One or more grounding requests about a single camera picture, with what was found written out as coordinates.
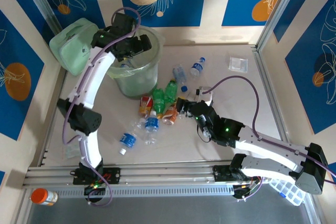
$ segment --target bottle cap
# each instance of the bottle cap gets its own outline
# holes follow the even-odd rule
[[[120,153],[121,155],[125,155],[125,153],[126,153],[126,149],[124,149],[124,148],[120,149],[119,153]]]
[[[43,203],[48,197],[48,191],[44,188],[37,188],[30,196],[30,199],[35,204]]]

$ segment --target small plastic package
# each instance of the small plastic package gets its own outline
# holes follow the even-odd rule
[[[247,73],[247,59],[240,59],[230,56],[229,70]]]

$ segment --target green bottle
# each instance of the green bottle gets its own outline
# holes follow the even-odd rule
[[[155,89],[153,91],[153,101],[154,101],[154,110],[156,111],[158,117],[162,118],[164,111],[164,93],[162,89]]]
[[[173,103],[176,100],[177,84],[175,79],[171,79],[164,92],[164,101],[166,103]]]

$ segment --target water bottle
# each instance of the water bottle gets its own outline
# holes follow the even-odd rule
[[[186,92],[188,90],[186,83],[187,83],[187,76],[184,72],[184,69],[181,64],[176,65],[173,68],[173,75],[176,82],[181,85],[181,91]]]
[[[145,122],[146,120],[141,118],[140,120],[132,121],[128,125],[126,132],[120,139],[121,149],[119,153],[121,155],[125,155],[127,148],[132,148],[135,142],[142,138]]]
[[[156,111],[158,115],[157,118],[162,118],[163,111],[165,108],[164,93],[162,89],[155,89],[153,91],[153,101],[154,101],[154,110]]]
[[[177,84],[175,79],[171,79],[164,92],[164,101],[173,103],[176,100]]]
[[[201,74],[203,70],[204,62],[205,62],[205,58],[201,57],[195,64],[193,64],[193,66],[190,69],[190,75],[193,78],[196,79]]]
[[[158,129],[159,120],[156,117],[156,112],[152,110],[145,124],[145,144],[154,144],[156,142],[156,134],[158,132]]]

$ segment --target white floor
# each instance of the white floor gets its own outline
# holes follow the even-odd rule
[[[248,73],[232,72],[228,69],[231,56],[248,59]],[[202,76],[197,82],[189,82],[188,88],[213,86],[224,77],[240,74],[249,78],[260,96],[260,110],[256,128],[259,132],[279,138],[275,121],[261,82],[254,55],[249,45],[238,46],[175,46],[164,47],[164,55],[159,63],[158,87],[165,88],[172,76],[172,66],[181,63],[186,71],[200,57],[206,58]],[[61,97],[66,98],[75,86],[77,78],[68,75]],[[241,79],[228,80],[214,91],[214,109],[217,114],[241,121],[251,126],[256,108],[256,98],[252,88]],[[196,134],[196,123],[192,119],[177,119],[173,126],[161,123],[158,142],[146,146],[142,141],[122,156],[119,154],[120,137],[130,120],[138,116],[139,101],[124,97],[117,84],[108,76],[98,91],[94,110],[102,114],[98,131],[99,148],[105,164],[136,164],[185,162],[200,160],[231,159],[234,150],[217,144],[203,143]],[[62,124],[64,118],[57,110],[54,125],[43,163],[46,166],[78,165],[79,157],[67,159],[62,144]],[[75,133],[69,128],[70,138]]]

